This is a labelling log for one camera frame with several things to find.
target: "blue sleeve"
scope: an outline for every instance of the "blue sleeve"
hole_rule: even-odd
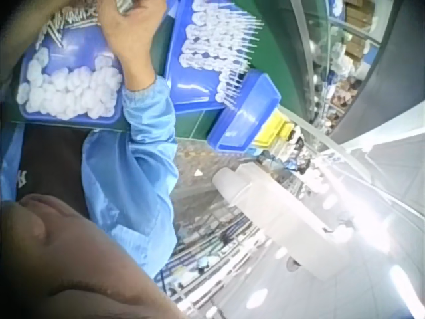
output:
[[[167,83],[157,77],[146,90],[124,89],[123,107],[131,126],[130,150],[160,200],[172,209],[169,195],[179,172],[174,164],[175,111]]]
[[[124,89],[123,107],[124,116],[131,126],[129,150],[157,195],[157,211],[152,212],[152,216],[156,216],[155,226],[145,238],[145,243],[133,243],[136,248],[138,245],[145,247],[146,263],[142,266],[153,278],[168,261],[176,243],[170,199],[179,176],[174,164],[177,151],[175,111],[169,88],[160,77],[147,90],[130,92]],[[133,244],[124,246],[140,253],[139,249],[132,249]]]

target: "cardboard box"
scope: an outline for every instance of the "cardboard box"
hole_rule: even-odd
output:
[[[361,65],[361,59],[362,59],[362,57],[361,58],[359,58],[358,56],[355,56],[355,55],[353,55],[353,54],[351,54],[350,52],[345,52],[345,55],[346,56],[348,56],[351,60],[353,60],[353,65],[356,67],[356,65],[357,65],[357,68]]]
[[[363,22],[363,21],[360,21],[360,20],[354,19],[354,18],[352,18],[352,17],[347,17],[347,18],[345,19],[345,21],[346,21],[349,25],[354,25],[355,27],[357,27],[357,28],[359,28],[359,29],[369,28],[369,27],[371,26],[370,24],[368,24],[368,23],[366,23],[366,22]]]
[[[356,7],[361,7],[363,5],[363,0],[344,0],[344,2],[355,5]]]
[[[350,42],[355,43],[356,45],[360,45],[363,48],[365,47],[366,40],[362,39],[361,37],[358,37],[357,35],[353,35],[353,38],[350,40]]]
[[[363,58],[363,49],[364,48],[365,48],[364,45],[359,45],[359,44],[354,43],[354,42],[348,42],[347,43],[347,50],[345,52],[350,53],[353,56],[361,59],[361,58]]]
[[[347,4],[347,17],[351,17],[368,25],[372,24],[373,13],[375,12],[375,4],[370,1],[364,1],[361,7]]]

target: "hand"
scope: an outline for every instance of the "hand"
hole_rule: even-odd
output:
[[[143,90],[155,82],[150,48],[167,7],[165,0],[135,0],[121,15],[114,0],[98,0],[98,20],[112,52],[120,60],[129,90]]]

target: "glass panel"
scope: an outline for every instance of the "glass panel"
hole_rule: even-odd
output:
[[[329,0],[329,11],[331,17],[346,22],[381,43],[393,3],[393,0]]]
[[[326,79],[329,73],[329,23],[326,0],[301,1],[307,27],[309,44],[313,60],[314,104],[315,112],[311,123],[317,121],[323,113],[324,96],[327,87]]]
[[[330,28],[330,67],[325,90],[325,107],[317,127],[325,127],[327,134],[338,125],[361,90],[379,47],[362,39],[348,29],[332,25]]]

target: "cotton ball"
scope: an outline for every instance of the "cotton ball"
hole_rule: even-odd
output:
[[[35,108],[38,108],[44,99],[44,90],[42,88],[32,88],[29,92],[29,102]]]
[[[71,108],[67,108],[65,110],[65,114],[69,116],[69,118],[75,118],[78,115],[78,110],[76,109],[75,105]]]
[[[74,84],[74,73],[70,73],[68,75],[68,78],[66,79],[66,88],[70,92],[76,89],[76,85]]]
[[[105,83],[115,92],[120,89],[121,82],[122,82],[122,75],[120,74],[117,76],[113,76],[113,77],[105,79]]]
[[[82,97],[81,96],[77,96],[75,98],[75,109],[77,111],[78,115],[84,114],[87,112],[87,109],[85,107],[83,107],[82,105]]]
[[[114,108],[104,108],[100,114],[104,118],[111,118],[115,113]]]
[[[45,104],[41,104],[41,105],[40,105],[39,112],[40,112],[41,114],[43,114],[43,115],[45,115],[45,114],[47,114],[47,113],[48,113],[48,108],[46,107],[46,105],[45,105]]]
[[[34,60],[36,60],[42,68],[45,68],[48,65],[49,57],[48,57],[48,49],[47,48],[40,48],[33,57]]]
[[[103,68],[100,72],[105,79],[115,78],[120,74],[120,72],[116,68],[112,68],[112,67]]]
[[[28,64],[27,69],[27,79],[29,81],[33,81],[36,77],[38,77],[41,74],[41,65],[36,60],[31,60]]]
[[[58,108],[54,104],[53,100],[44,100],[40,109],[46,109],[47,113],[49,113],[51,116],[58,115]]]
[[[93,120],[98,119],[100,117],[101,113],[102,113],[101,107],[91,108],[87,111],[88,117],[92,118]]]
[[[37,108],[35,108],[29,101],[25,104],[25,111],[27,113],[35,113],[37,112]]]
[[[16,102],[18,102],[18,104],[24,104],[29,99],[29,92],[30,87],[28,83],[22,83],[19,85]]]
[[[71,117],[66,113],[59,113],[56,117],[62,121],[68,121],[69,119],[71,119]]]
[[[82,88],[88,88],[92,79],[92,71],[90,71],[87,66],[83,66],[78,72],[80,77],[80,86]]]
[[[52,78],[48,74],[42,75],[42,82],[47,84],[52,84]]]
[[[42,89],[44,90],[44,98],[46,100],[52,100],[53,94],[56,92],[56,88],[53,84],[44,83],[42,85]]]
[[[56,113],[62,113],[66,110],[66,93],[56,92],[53,94],[52,106]]]
[[[76,105],[76,97],[73,92],[66,93],[66,107],[67,108],[73,108]]]
[[[67,68],[62,68],[52,74],[52,82],[58,91],[66,88],[66,81],[68,79],[69,71]]]
[[[91,88],[87,88],[82,93],[81,104],[82,106],[89,110],[95,108],[99,103],[99,98],[96,96],[96,93]]]
[[[106,85],[101,85],[96,89],[96,96],[103,102],[108,103],[117,100],[117,92],[114,92]]]
[[[78,88],[76,88],[76,89],[74,90],[74,95],[75,95],[75,96],[81,96],[81,95],[82,95],[82,93],[83,93],[83,91],[84,91],[84,89],[83,89],[81,86],[79,86]]]
[[[96,71],[102,70],[103,68],[109,66],[112,66],[112,59],[107,56],[100,55],[94,60],[94,68]]]
[[[92,88],[93,90],[95,90],[98,87],[98,83],[99,83],[99,72],[93,72],[92,78],[90,79],[90,88]]]
[[[39,88],[43,85],[42,74],[37,75],[32,81],[29,82],[31,88]]]

